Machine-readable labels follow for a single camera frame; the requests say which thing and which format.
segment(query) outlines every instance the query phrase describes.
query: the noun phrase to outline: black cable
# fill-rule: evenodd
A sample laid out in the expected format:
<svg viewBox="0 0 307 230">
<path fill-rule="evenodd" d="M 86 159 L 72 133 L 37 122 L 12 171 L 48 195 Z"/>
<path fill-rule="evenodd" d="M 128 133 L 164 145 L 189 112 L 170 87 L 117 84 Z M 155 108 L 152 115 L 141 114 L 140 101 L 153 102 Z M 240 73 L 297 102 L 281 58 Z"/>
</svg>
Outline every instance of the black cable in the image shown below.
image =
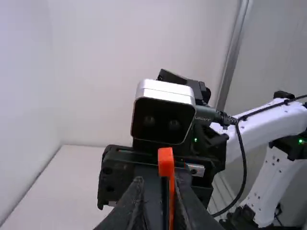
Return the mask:
<svg viewBox="0 0 307 230">
<path fill-rule="evenodd" d="M 307 97 L 307 94 L 302 95 L 302 96 L 299 96 L 299 97 L 296 97 L 296 98 L 293 98 L 293 99 L 286 99 L 286 100 L 284 100 L 283 102 L 280 102 L 280 103 L 277 103 L 277 104 L 273 104 L 273 105 L 270 105 L 270 106 L 268 106 L 268 107 L 265 107 L 265 108 L 256 110 L 256 111 L 254 111 L 254 112 L 251 112 L 251 113 L 249 113 L 249 114 L 243 115 L 242 117 L 240 117 L 240 118 L 238 119 L 238 121 L 246 120 L 249 116 L 253 116 L 253 115 L 258 114 L 258 113 L 261 113 L 261 112 L 263 112 L 263 111 L 266 111 L 266 110 L 269 110 L 269 109 L 273 109 L 273 108 L 276 108 L 276 107 L 278 107 L 278 106 L 281 106 L 281 105 L 284 105 L 284 104 L 288 104 L 288 103 L 290 103 L 290 102 L 294 102 L 294 101 L 296 101 L 296 100 L 299 100 L 299 99 L 302 99 L 302 98 L 305 98 L 305 97 Z"/>
<path fill-rule="evenodd" d="M 242 180 L 242 184 L 241 184 L 240 190 L 239 190 L 238 194 L 236 195 L 236 197 L 234 198 L 234 200 L 228 206 L 223 208 L 222 210 L 212 214 L 213 217 L 217 217 L 217 216 L 227 212 L 229 209 L 231 209 L 236 204 L 236 202 L 240 199 L 240 197 L 242 196 L 244 188 L 245 188 L 245 185 L 246 185 L 246 180 L 247 180 L 246 154 L 245 154 L 245 151 L 244 151 L 243 141 L 242 141 L 242 137 L 241 137 L 241 133 L 240 133 L 240 129 L 239 129 L 238 123 L 240 121 L 242 121 L 242 120 L 246 120 L 248 117 L 253 116 L 255 114 L 261 113 L 261 112 L 269 110 L 269 109 L 273 109 L 275 107 L 278 107 L 278 106 L 281 106 L 281 105 L 284 105 L 284 104 L 288 104 L 290 102 L 293 102 L 293 101 L 296 101 L 296 100 L 299 100 L 299 99 L 302 99 L 302 98 L 305 98 L 305 97 L 307 97 L 307 94 L 301 95 L 301 96 L 293 98 L 293 99 L 286 99 L 283 102 L 270 105 L 268 107 L 256 110 L 254 112 L 251 112 L 249 114 L 243 115 L 242 117 L 238 118 L 238 121 L 235 124 L 235 126 L 236 126 L 236 134 L 238 136 L 238 140 L 239 140 L 239 144 L 240 144 L 240 149 L 241 149 L 241 154 L 242 154 L 242 161 L 243 161 L 243 180 Z"/>
<path fill-rule="evenodd" d="M 283 224 L 282 222 L 279 220 L 278 216 L 277 215 L 274 215 L 275 219 L 278 221 L 278 223 L 280 224 L 281 227 L 283 227 Z"/>
<path fill-rule="evenodd" d="M 243 146 L 242 136 L 241 136 L 240 129 L 239 129 L 239 124 L 236 123 L 235 127 L 236 127 L 236 134 L 237 134 L 238 139 L 239 139 L 240 149 L 241 149 L 241 153 L 242 153 L 242 161 L 243 161 L 243 180 L 242 180 L 242 185 L 240 187 L 240 190 L 239 190 L 238 194 L 234 198 L 234 200 L 229 205 L 227 205 L 225 208 L 223 208 L 222 210 L 212 214 L 213 217 L 217 217 L 217 216 L 227 212 L 229 209 L 231 209 L 237 203 L 237 201 L 240 199 L 240 197 L 243 194 L 243 191 L 244 191 L 244 188 L 245 188 L 245 184 L 246 184 L 246 179 L 247 179 L 247 176 L 248 176 L 247 163 L 246 163 L 246 155 L 245 155 L 245 150 L 244 150 L 244 146 Z"/>
</svg>

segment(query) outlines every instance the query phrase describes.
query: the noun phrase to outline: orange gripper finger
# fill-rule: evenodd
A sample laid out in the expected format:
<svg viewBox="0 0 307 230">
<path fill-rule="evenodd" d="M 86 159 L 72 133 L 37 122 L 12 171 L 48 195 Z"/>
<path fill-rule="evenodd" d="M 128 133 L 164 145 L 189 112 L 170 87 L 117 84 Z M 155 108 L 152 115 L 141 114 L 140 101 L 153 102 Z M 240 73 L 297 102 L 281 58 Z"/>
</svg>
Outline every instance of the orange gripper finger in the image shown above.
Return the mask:
<svg viewBox="0 0 307 230">
<path fill-rule="evenodd" d="M 160 148 L 158 150 L 159 175 L 169 178 L 169 228 L 173 230 L 175 205 L 175 163 L 173 149 Z"/>
</svg>

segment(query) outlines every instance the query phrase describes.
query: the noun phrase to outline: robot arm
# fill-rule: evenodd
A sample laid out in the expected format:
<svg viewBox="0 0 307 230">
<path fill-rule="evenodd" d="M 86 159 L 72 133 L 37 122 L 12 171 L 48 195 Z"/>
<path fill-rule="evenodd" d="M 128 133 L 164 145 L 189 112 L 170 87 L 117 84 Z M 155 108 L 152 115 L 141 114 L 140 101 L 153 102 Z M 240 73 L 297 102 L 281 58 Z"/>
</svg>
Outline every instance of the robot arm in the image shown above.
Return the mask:
<svg viewBox="0 0 307 230">
<path fill-rule="evenodd" d="M 234 116 L 242 117 L 253 111 L 283 102 L 285 99 L 275 98 L 270 103 Z M 241 157 L 240 146 L 234 126 L 224 130 L 218 123 L 211 123 L 210 127 L 219 134 L 227 134 L 229 140 L 226 146 L 226 164 Z M 307 127 L 307 108 L 300 102 L 291 102 L 249 117 L 239 122 L 240 132 L 246 152 L 272 140 L 297 135 Z"/>
<path fill-rule="evenodd" d="M 235 117 L 240 118 L 283 101 L 284 99 L 275 98 L 264 106 Z M 284 104 L 250 116 L 245 121 L 240 121 L 239 128 L 247 152 L 262 144 L 275 141 L 267 148 L 260 173 L 250 193 L 237 209 L 237 215 L 232 215 L 230 219 L 224 221 L 224 226 L 229 223 L 237 225 L 240 223 L 239 226 L 242 226 L 242 222 L 245 222 L 245 225 L 256 224 L 258 228 L 264 228 L 272 224 L 280 199 L 296 173 L 307 163 L 303 147 L 299 146 L 299 138 L 295 136 L 303 133 L 306 127 L 307 108 L 300 102 Z M 219 124 L 212 123 L 211 128 L 220 134 L 226 133 L 229 136 L 226 146 L 226 163 L 231 163 L 241 156 L 236 131 L 233 127 L 223 130 Z"/>
</svg>

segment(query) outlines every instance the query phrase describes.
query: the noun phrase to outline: white wall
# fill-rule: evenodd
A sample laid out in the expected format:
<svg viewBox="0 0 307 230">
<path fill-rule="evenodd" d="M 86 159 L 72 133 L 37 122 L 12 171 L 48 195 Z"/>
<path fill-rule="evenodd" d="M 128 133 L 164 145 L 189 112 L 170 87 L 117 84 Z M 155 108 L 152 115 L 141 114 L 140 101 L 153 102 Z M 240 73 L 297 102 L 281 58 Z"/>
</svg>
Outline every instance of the white wall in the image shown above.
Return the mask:
<svg viewBox="0 0 307 230">
<path fill-rule="evenodd" d="M 0 223 L 59 146 L 47 3 L 0 1 Z"/>
<path fill-rule="evenodd" d="M 64 143 L 129 145 L 136 85 L 161 68 L 214 104 L 237 0 L 49 0 Z"/>
<path fill-rule="evenodd" d="M 277 90 L 307 93 L 307 1 L 255 0 L 242 41 L 225 111 L 231 115 L 262 105 Z M 265 147 L 248 154 L 246 195 L 258 175 Z M 227 166 L 225 177 L 238 192 L 242 159 Z M 307 186 L 304 168 L 282 200 L 284 224 L 306 220 Z"/>
</svg>

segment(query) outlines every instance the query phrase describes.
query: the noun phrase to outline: black joint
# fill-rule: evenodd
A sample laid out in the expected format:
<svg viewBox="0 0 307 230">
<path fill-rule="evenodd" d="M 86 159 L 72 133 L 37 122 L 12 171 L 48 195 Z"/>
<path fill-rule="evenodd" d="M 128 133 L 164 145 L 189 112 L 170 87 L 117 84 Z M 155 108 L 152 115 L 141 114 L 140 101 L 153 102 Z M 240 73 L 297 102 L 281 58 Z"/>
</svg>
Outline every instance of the black joint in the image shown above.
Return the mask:
<svg viewBox="0 0 307 230">
<path fill-rule="evenodd" d="M 244 115 L 244 116 L 242 116 L 241 120 L 242 120 L 242 121 L 247 121 L 247 120 L 248 120 L 248 117 Z"/>
<path fill-rule="evenodd" d="M 289 99 L 284 100 L 284 104 L 289 105 L 289 101 L 290 101 Z"/>
<path fill-rule="evenodd" d="M 269 148 L 272 149 L 273 147 L 274 147 L 274 142 L 273 141 L 269 142 Z"/>
<path fill-rule="evenodd" d="M 285 91 L 282 91 L 282 90 L 279 90 L 279 91 L 276 91 L 275 93 L 274 93 L 274 97 L 273 97 L 274 99 L 275 98 L 288 98 L 288 99 L 294 99 L 295 98 L 295 96 L 294 96 L 294 94 L 292 94 L 292 93 L 289 93 L 289 92 L 285 92 Z"/>
</svg>

